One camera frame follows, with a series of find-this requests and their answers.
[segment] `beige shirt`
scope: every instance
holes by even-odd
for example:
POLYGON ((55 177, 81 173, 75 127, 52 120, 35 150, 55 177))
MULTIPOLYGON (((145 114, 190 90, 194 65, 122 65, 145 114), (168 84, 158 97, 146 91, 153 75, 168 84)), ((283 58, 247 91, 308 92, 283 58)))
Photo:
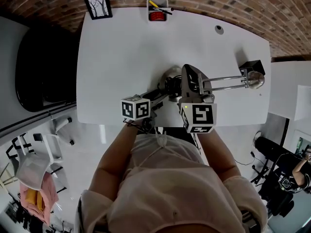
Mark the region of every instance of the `beige shirt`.
POLYGON ((220 233, 244 233, 241 210, 261 225, 267 211, 244 177, 222 182, 194 145, 165 135, 137 136, 113 202, 84 191, 75 232, 155 233, 173 225, 202 224, 220 233))

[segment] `metal rod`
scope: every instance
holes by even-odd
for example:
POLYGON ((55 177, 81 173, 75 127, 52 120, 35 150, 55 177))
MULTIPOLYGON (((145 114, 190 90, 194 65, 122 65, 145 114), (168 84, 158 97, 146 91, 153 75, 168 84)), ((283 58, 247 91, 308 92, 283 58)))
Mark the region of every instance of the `metal rod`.
POLYGON ((235 88, 241 88, 241 87, 247 87, 245 84, 240 84, 240 85, 233 85, 233 86, 225 86, 225 87, 217 87, 217 88, 211 88, 211 89, 206 89, 204 91, 221 91, 221 90, 229 90, 229 89, 235 89, 235 88))
POLYGON ((208 82, 208 81, 217 81, 217 80, 232 80, 232 79, 240 79, 240 78, 245 78, 245 76, 229 76, 229 77, 221 77, 221 78, 214 78, 214 79, 204 79, 202 80, 203 82, 208 82))

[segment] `background person's arm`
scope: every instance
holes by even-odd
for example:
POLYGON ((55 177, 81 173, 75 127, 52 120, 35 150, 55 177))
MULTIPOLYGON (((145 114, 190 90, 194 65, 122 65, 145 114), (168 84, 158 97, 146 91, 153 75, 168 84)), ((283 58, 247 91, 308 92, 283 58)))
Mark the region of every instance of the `background person's arm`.
POLYGON ((302 186, 305 183, 305 175, 303 175, 300 170, 302 166, 307 162, 309 156, 307 155, 304 160, 299 162, 297 166, 293 169, 293 177, 298 186, 302 186))
POLYGON ((222 181, 241 175, 233 155, 215 130, 208 134, 198 134, 198 138, 209 166, 222 181))
POLYGON ((102 156, 93 175, 90 191, 97 192, 114 201, 124 169, 128 163, 138 129, 125 125, 102 156))

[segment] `white desk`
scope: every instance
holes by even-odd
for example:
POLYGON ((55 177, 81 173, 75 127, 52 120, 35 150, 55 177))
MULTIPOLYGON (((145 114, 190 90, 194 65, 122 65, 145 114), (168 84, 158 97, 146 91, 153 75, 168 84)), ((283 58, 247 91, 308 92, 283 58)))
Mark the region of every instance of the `white desk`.
MULTIPOLYGON (((112 9, 112 18, 86 13, 77 70, 77 111, 83 123, 122 124, 120 99, 156 88, 170 67, 195 66, 209 78, 240 75, 238 66, 260 59, 265 84, 258 90, 216 91, 217 126, 264 123, 270 97, 270 49, 265 39, 232 24, 174 11, 166 23, 148 23, 146 8, 112 9), (223 27, 219 35, 215 26, 223 27)), ((241 84, 213 82, 212 87, 241 84)), ((182 127, 177 105, 156 111, 156 126, 182 127)))

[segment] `chair backrest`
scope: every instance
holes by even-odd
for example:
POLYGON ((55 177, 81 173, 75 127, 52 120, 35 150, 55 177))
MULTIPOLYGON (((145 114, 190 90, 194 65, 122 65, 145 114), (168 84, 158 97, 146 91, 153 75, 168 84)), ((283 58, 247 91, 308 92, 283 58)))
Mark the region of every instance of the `chair backrest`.
POLYGON ((43 176, 49 165, 49 158, 27 153, 19 163, 16 177, 25 186, 33 190, 40 190, 43 176))

